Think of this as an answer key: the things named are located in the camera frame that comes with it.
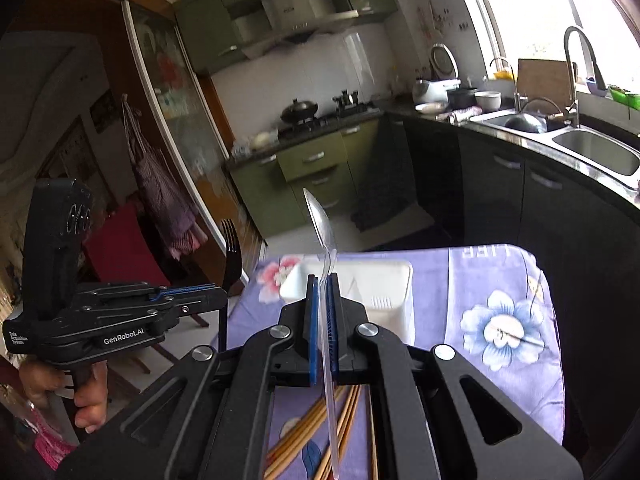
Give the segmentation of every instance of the spoon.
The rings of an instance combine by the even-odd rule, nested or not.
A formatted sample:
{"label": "spoon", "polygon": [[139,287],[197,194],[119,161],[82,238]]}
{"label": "spoon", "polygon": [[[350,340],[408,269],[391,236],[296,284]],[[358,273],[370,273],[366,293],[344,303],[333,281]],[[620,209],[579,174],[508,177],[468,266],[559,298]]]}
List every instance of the spoon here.
{"label": "spoon", "polygon": [[327,421],[329,424],[329,448],[331,450],[331,466],[334,479],[338,480],[340,475],[340,460],[338,458],[338,430],[335,416],[334,402],[334,381],[331,377],[331,361],[329,354],[329,333],[327,327],[327,306],[326,306],[326,285],[327,279],[334,269],[337,248],[335,246],[334,230],[326,215],[326,212],[306,188],[306,207],[309,209],[311,221],[316,229],[316,235],[322,248],[324,249],[324,266],[322,266],[322,277],[319,282],[320,312],[318,315],[318,339],[320,340],[320,351],[322,354],[322,372],[324,375],[324,400],[326,402]]}

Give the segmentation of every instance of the tablecloth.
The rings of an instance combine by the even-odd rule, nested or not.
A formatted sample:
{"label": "tablecloth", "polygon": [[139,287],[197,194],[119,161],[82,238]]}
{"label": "tablecloth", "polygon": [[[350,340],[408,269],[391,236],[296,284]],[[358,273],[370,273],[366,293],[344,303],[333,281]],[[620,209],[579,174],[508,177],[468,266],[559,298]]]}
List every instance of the tablecloth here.
{"label": "tablecloth", "polygon": [[[258,330],[278,322],[284,306],[280,286],[302,257],[291,254],[258,263],[230,316],[229,348],[243,345]],[[442,342],[453,346],[556,441],[562,441],[564,383],[556,316],[546,278],[532,254],[494,245],[338,255],[338,259],[366,258],[412,264],[414,346],[431,349]],[[501,324],[508,333],[500,330]],[[510,335],[514,333],[522,338]],[[320,386],[276,389],[269,447],[320,395]],[[367,423],[362,395],[342,460],[344,478],[369,478]],[[280,478],[312,478],[327,439],[324,424]]]}

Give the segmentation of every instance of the range hood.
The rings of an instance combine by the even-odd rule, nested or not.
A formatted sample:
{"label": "range hood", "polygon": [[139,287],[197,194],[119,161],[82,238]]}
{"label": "range hood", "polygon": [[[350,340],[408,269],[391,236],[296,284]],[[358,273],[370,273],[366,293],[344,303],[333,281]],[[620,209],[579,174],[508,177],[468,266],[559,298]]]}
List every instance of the range hood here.
{"label": "range hood", "polygon": [[337,11],[334,0],[261,0],[260,8],[234,22],[249,59],[260,57],[278,44],[304,43],[314,34],[333,34],[356,25],[357,10]]}

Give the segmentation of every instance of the metal screw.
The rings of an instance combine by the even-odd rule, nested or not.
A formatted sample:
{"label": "metal screw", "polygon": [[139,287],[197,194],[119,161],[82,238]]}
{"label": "metal screw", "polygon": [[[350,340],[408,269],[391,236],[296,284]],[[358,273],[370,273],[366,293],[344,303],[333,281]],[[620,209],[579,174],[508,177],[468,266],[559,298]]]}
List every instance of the metal screw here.
{"label": "metal screw", "polygon": [[213,350],[210,346],[206,345],[196,346],[196,348],[191,351],[191,357],[196,359],[196,361],[208,361],[213,357]]}
{"label": "metal screw", "polygon": [[433,353],[443,361],[451,361],[456,356],[456,351],[449,345],[438,345],[433,349]]}
{"label": "metal screw", "polygon": [[373,323],[363,323],[358,325],[358,332],[367,337],[372,337],[378,333],[378,327]]}
{"label": "metal screw", "polygon": [[291,329],[286,325],[274,325],[269,329],[269,334],[276,339],[284,339],[291,335]]}

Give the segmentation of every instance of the wooden cutting board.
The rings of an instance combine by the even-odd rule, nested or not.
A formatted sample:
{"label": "wooden cutting board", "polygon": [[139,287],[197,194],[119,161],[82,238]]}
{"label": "wooden cutting board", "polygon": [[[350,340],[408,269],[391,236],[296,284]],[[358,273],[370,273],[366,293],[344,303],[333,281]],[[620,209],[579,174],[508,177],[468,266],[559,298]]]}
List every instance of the wooden cutting board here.
{"label": "wooden cutting board", "polygon": [[529,100],[546,97],[567,107],[571,104],[571,87],[566,62],[553,59],[519,59],[518,92]]}

